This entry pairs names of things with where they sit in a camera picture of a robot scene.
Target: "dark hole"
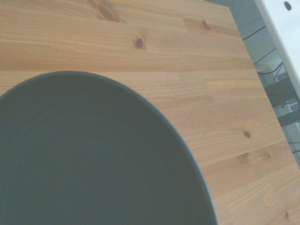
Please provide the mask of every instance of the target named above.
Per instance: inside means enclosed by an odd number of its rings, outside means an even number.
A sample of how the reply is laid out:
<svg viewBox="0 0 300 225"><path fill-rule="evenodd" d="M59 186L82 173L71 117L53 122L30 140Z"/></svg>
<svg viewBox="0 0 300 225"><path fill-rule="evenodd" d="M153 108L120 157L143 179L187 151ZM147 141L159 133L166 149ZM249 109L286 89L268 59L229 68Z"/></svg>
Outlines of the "dark hole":
<svg viewBox="0 0 300 225"><path fill-rule="evenodd" d="M244 131L244 135L245 135L247 138L250 138L250 137L251 137L251 134L250 134L248 131Z"/></svg>
<svg viewBox="0 0 300 225"><path fill-rule="evenodd" d="M138 48L142 48L143 46L143 40L141 40L140 38L136 40L136 47Z"/></svg>
<svg viewBox="0 0 300 225"><path fill-rule="evenodd" d="M292 6L287 1L285 1L285 7L289 11L292 9Z"/></svg>

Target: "black cable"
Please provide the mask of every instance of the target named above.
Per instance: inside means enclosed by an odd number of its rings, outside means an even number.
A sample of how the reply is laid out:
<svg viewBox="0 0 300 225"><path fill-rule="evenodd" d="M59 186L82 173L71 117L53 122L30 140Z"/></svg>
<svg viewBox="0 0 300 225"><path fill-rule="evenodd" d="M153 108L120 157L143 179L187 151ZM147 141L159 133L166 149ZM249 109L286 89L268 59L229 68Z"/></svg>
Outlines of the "black cable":
<svg viewBox="0 0 300 225"><path fill-rule="evenodd" d="M273 84L275 83L275 79L276 79L276 77L277 77L277 75L278 75L278 73L279 73L279 71L280 71L280 69L281 69L282 66L283 66L283 64L281 64L279 70L277 71L277 73L276 73L276 75L275 75L275 77L274 77L274 80L273 80Z"/></svg>
<svg viewBox="0 0 300 225"><path fill-rule="evenodd" d="M292 153L297 153L297 152L300 152L300 150L297 150L297 151L292 151Z"/></svg>
<svg viewBox="0 0 300 225"><path fill-rule="evenodd" d="M267 75L267 74L274 73L276 70L278 70L278 68L279 68L282 64L283 64L283 62L281 62L281 63L278 65L278 67L277 67L275 70L271 71L271 72L268 72L268 73L257 73L257 74L258 74L258 75Z"/></svg>
<svg viewBox="0 0 300 225"><path fill-rule="evenodd" d="M257 32L260 32L262 29L264 29L264 28L266 28L266 27L267 27L267 26L264 26L264 27L260 28L259 30L255 31L253 34L251 34L251 35L249 35L248 37L244 38L243 41L246 40L246 39L248 39L249 37L252 37L254 34L256 34Z"/></svg>
<svg viewBox="0 0 300 225"><path fill-rule="evenodd" d="M265 56L263 56L260 60L262 60L264 57L268 56L269 54L271 54L275 50L276 50L276 48L274 48L271 52L269 52L268 54L266 54Z"/></svg>

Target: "plate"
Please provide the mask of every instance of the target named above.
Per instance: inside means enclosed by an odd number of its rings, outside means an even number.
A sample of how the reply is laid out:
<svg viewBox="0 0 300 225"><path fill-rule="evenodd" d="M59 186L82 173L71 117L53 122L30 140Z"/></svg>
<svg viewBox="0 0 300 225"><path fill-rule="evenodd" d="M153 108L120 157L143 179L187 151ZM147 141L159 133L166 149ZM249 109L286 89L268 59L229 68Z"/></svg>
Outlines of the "plate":
<svg viewBox="0 0 300 225"><path fill-rule="evenodd" d="M116 81L24 81L0 98L0 137L0 224L217 224L182 138Z"/></svg>

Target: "wooden tabletop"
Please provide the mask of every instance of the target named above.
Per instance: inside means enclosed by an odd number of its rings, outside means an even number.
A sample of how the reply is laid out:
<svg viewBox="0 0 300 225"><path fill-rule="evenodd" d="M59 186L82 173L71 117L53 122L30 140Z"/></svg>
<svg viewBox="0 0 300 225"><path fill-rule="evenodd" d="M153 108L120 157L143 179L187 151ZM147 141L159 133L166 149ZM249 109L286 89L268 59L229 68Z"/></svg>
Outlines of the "wooden tabletop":
<svg viewBox="0 0 300 225"><path fill-rule="evenodd" d="M153 103L193 152L220 224L300 224L300 171L228 8L1 1L0 95L61 70L110 77Z"/></svg>

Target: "white object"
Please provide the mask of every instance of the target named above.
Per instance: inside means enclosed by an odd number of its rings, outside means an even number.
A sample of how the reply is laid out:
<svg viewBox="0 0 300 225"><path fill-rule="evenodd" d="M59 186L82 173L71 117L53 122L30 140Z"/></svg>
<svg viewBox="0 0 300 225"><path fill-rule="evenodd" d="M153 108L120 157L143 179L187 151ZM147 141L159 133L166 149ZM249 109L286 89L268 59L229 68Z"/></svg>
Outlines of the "white object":
<svg viewBox="0 0 300 225"><path fill-rule="evenodd" d="M300 0L255 2L300 97ZM291 6L290 11L285 2Z"/></svg>

